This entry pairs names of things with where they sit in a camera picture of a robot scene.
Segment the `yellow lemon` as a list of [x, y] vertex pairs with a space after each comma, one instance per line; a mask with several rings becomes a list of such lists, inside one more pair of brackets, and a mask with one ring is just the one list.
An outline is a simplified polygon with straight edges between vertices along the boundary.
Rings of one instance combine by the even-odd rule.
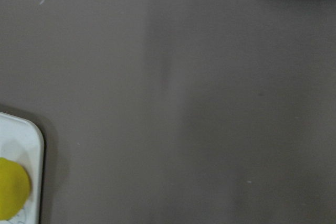
[[30, 195], [30, 179], [17, 162], [1, 157], [1, 221], [14, 217]]

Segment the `cream rabbit tray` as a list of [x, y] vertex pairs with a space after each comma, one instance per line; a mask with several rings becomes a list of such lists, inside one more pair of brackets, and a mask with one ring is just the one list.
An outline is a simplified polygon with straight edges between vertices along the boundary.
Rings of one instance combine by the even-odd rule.
[[42, 133], [33, 122], [1, 113], [1, 157], [19, 163], [27, 172], [31, 187], [22, 209], [1, 223], [39, 223], [44, 149]]

